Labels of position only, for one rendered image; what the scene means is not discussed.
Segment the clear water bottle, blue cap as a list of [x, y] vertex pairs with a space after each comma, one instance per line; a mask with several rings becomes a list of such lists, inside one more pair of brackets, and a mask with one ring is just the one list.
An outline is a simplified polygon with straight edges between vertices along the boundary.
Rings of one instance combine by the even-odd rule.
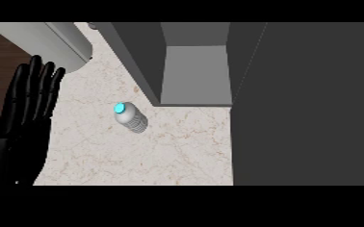
[[116, 122], [136, 134], [140, 134], [147, 127], [147, 118], [130, 102], [118, 102], [113, 106]]

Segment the grey open cabinet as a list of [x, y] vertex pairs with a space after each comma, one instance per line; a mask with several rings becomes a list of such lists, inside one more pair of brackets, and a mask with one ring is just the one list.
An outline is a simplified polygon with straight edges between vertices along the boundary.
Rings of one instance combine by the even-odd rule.
[[233, 105], [261, 22], [93, 22], [155, 107]]

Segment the pale grey rounded appliance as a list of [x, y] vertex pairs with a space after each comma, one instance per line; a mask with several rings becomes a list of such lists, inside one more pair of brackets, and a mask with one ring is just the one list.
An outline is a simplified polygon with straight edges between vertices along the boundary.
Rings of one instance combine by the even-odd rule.
[[0, 22], [0, 35], [66, 73], [91, 59], [91, 43], [72, 22]]

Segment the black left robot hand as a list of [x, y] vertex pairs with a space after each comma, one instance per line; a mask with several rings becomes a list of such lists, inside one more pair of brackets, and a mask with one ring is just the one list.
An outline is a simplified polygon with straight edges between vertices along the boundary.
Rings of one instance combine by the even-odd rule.
[[63, 75], [38, 55], [17, 66], [0, 113], [0, 188], [32, 186], [42, 170]]

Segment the dark grey cabinet door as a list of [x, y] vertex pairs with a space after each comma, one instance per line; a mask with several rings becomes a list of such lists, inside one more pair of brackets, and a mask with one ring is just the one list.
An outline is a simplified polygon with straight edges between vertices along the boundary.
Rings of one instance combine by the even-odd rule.
[[364, 23], [272, 23], [230, 109], [236, 185], [364, 185]]

